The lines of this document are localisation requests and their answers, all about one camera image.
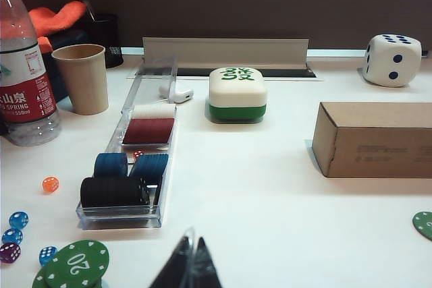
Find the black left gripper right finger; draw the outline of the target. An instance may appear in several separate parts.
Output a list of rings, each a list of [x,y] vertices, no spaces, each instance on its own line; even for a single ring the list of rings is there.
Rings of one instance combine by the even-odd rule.
[[[222,288],[213,259],[203,237],[198,240],[194,257],[194,286]]]

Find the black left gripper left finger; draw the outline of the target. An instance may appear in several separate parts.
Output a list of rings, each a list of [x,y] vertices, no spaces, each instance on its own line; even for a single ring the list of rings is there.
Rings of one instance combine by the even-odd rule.
[[[188,287],[192,238],[183,235],[150,287]]]

